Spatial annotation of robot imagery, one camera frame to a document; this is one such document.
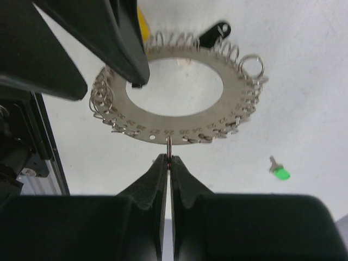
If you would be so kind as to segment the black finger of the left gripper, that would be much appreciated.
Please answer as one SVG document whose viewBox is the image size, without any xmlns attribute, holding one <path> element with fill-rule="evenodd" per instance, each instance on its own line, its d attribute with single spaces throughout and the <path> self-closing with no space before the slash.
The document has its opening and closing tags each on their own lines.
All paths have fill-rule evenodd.
<svg viewBox="0 0 348 261">
<path fill-rule="evenodd" d="M 1 85 L 71 101 L 88 90 L 32 1 L 1 1 Z"/>
<path fill-rule="evenodd" d="M 150 69 L 136 1 L 35 1 L 43 12 L 136 88 Z"/>
</svg>

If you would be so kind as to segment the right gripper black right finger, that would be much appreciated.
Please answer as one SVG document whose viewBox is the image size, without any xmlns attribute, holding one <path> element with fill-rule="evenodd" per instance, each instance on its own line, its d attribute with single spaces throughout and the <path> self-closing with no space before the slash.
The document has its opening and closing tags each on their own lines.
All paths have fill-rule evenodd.
<svg viewBox="0 0 348 261">
<path fill-rule="evenodd" d="M 345 245 L 316 197 L 218 194 L 171 159 L 175 260 L 344 260 Z"/>
</svg>

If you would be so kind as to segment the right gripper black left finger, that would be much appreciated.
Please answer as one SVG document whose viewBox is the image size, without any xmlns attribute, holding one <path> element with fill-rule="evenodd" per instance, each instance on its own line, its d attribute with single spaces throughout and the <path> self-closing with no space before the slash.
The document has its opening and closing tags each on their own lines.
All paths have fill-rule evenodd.
<svg viewBox="0 0 348 261">
<path fill-rule="evenodd" d="M 161 260 L 167 157 L 115 196 L 18 196 L 1 209 L 1 260 Z"/>
</svg>

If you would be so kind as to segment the steel keyring disc with rings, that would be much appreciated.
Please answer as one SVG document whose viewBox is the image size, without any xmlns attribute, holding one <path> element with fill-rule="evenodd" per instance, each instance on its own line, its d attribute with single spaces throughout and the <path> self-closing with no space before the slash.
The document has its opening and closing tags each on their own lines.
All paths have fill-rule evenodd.
<svg viewBox="0 0 348 261">
<path fill-rule="evenodd" d="M 184 58 L 198 61 L 216 72 L 223 92 L 210 108 L 188 116 L 161 116 L 135 105 L 126 92 L 126 80 L 110 67 L 103 67 L 91 89 L 89 107 L 93 116 L 120 133 L 153 144 L 209 144 L 214 139 L 236 133 L 240 123 L 255 111 L 263 85 L 268 81 L 263 71 L 253 76 L 244 65 L 261 61 L 260 56 L 239 55 L 239 47 L 222 36 L 213 38 L 212 47 L 192 33 L 158 31 L 145 42 L 149 61 Z"/>
</svg>

